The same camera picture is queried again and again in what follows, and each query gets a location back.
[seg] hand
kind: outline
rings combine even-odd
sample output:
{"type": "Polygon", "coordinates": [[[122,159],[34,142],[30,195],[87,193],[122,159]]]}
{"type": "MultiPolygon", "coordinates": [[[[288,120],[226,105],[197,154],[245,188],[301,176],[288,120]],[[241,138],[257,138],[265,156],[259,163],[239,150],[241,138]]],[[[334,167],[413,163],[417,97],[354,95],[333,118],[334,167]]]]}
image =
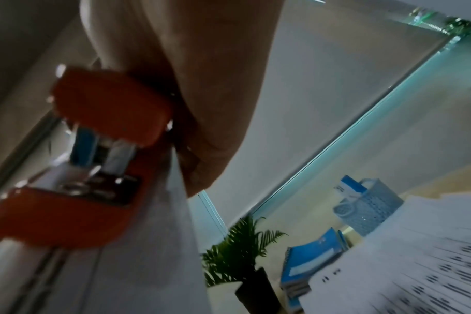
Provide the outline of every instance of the hand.
{"type": "Polygon", "coordinates": [[[173,134],[189,196],[244,139],[283,0],[82,0],[104,67],[175,94],[173,134]]]}

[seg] plant pot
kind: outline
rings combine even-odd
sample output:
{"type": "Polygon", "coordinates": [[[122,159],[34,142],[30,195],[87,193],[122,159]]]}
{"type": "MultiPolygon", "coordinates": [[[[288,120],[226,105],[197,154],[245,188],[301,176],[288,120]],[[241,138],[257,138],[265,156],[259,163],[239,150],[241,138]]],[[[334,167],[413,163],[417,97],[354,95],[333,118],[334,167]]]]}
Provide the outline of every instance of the plant pot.
{"type": "Polygon", "coordinates": [[[281,304],[263,268],[258,269],[253,277],[243,282],[235,294],[249,314],[276,314],[281,309],[281,304]]]}

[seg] potted plant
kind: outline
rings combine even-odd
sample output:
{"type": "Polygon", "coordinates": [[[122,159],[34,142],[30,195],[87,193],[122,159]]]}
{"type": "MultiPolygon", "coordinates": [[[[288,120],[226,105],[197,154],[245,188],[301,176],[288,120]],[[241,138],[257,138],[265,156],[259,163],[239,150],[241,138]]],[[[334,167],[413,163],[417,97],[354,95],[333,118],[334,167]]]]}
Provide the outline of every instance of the potted plant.
{"type": "Polygon", "coordinates": [[[251,215],[241,218],[225,239],[202,255],[206,286],[241,282],[235,292],[250,314],[275,314],[281,304],[265,270],[256,270],[256,258],[267,255],[267,246],[286,235],[280,231],[256,232],[251,215]]]}

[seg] paper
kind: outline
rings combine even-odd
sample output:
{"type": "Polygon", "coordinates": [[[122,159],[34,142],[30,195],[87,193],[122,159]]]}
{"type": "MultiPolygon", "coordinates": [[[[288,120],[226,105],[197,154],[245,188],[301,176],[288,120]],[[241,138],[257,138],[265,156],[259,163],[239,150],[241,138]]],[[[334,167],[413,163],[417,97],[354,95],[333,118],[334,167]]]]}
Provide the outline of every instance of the paper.
{"type": "Polygon", "coordinates": [[[306,314],[471,314],[471,193],[408,199],[310,287],[306,314]]]}

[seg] fern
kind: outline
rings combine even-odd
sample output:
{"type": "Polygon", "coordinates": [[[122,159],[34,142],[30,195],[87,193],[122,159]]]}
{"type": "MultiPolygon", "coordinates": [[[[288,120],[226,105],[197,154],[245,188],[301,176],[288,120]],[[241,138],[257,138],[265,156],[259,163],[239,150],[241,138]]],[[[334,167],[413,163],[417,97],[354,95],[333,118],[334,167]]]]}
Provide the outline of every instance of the fern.
{"type": "Polygon", "coordinates": [[[222,242],[201,255],[207,287],[247,280],[256,271],[256,258],[267,256],[267,246],[286,235],[281,231],[256,232],[261,219],[241,218],[222,242]]]}

